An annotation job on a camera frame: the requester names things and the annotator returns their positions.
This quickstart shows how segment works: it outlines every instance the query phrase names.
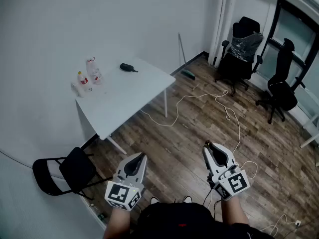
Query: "person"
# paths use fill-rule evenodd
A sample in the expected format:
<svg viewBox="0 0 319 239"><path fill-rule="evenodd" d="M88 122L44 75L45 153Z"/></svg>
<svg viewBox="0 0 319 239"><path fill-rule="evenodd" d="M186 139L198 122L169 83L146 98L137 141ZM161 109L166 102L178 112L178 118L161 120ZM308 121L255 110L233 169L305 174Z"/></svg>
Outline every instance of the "person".
<svg viewBox="0 0 319 239"><path fill-rule="evenodd" d="M182 203L160 203L151 198L138 218L137 229L130 234L130 212L114 208L103 239L272 239L273 237L249 226L237 196L221 200L223 222L216 221L203 205L187 196Z"/></svg>

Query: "water bottle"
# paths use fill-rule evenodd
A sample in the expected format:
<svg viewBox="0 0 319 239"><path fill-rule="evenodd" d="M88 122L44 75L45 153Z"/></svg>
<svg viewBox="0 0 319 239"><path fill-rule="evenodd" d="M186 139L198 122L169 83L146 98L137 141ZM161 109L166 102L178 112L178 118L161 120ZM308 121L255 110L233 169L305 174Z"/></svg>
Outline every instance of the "water bottle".
<svg viewBox="0 0 319 239"><path fill-rule="evenodd" d="M90 58L86 61L86 71L88 72L88 75L91 76L92 81L96 85L102 84L102 74L100 72L100 69L96 66L95 63L95 57Z"/></svg>
<svg viewBox="0 0 319 239"><path fill-rule="evenodd" d="M88 79L82 74L81 71L78 72L78 79L79 82L81 82L85 92L92 91L92 87L90 86Z"/></svg>

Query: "white pipe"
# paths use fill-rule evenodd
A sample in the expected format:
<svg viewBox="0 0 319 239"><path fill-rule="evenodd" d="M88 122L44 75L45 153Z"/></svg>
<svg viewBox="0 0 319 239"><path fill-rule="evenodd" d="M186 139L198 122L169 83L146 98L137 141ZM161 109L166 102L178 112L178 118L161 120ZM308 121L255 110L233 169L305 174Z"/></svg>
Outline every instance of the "white pipe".
<svg viewBox="0 0 319 239"><path fill-rule="evenodd" d="M226 19L225 28L224 28L223 37L222 37L223 41L227 40L227 37L228 37L228 34L229 34L229 29L230 29L231 21L233 19L233 13L234 13L234 9L235 9L235 4L236 4L236 0L230 0L228 14L227 14L227 19ZM220 60L221 60L221 56L222 56L222 52L223 52L222 47L219 47L218 55L217 55L217 59L216 59L216 63L215 63L215 67L219 66L219 63L220 63Z"/></svg>
<svg viewBox="0 0 319 239"><path fill-rule="evenodd" d="M223 4L223 0L218 0L216 22L215 22L214 33L213 33L213 37L212 37L212 41L211 41L211 45L210 45L209 57L208 57L208 63L210 65L213 64L214 58L215 58L215 53L216 53L215 46L216 46L217 33L218 33L220 17L221 17L222 4Z"/></svg>
<svg viewBox="0 0 319 239"><path fill-rule="evenodd" d="M221 29L223 28L223 22L224 22L224 16L225 16L226 2L227 2L227 0L223 0L223 5L221 8L221 15L220 15L220 22L219 22L219 27L218 27L217 39L216 39L216 43L215 43L214 57L217 55L216 52L218 51L220 33L221 33Z"/></svg>

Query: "white device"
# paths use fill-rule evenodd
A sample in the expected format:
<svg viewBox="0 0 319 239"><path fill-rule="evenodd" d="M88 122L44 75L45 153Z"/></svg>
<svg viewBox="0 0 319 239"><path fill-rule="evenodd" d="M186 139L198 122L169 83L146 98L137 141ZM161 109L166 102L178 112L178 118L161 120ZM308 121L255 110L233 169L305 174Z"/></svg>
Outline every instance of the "white device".
<svg viewBox="0 0 319 239"><path fill-rule="evenodd" d="M105 192L104 198L111 206L127 211L133 209L142 197L146 163L147 156L141 152L122 160Z"/></svg>
<svg viewBox="0 0 319 239"><path fill-rule="evenodd" d="M245 170L235 162L233 153L218 143L206 141L203 156L209 171L208 183L223 200L229 200L250 187Z"/></svg>

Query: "black shirt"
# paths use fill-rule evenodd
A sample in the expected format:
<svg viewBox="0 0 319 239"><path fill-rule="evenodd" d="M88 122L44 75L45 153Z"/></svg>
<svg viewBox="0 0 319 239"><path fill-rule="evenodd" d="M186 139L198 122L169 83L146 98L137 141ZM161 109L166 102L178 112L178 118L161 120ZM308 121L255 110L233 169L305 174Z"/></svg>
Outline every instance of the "black shirt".
<svg viewBox="0 0 319 239"><path fill-rule="evenodd" d="M218 222L207 208L196 203L149 205L130 238L273 239L247 224L230 226Z"/></svg>

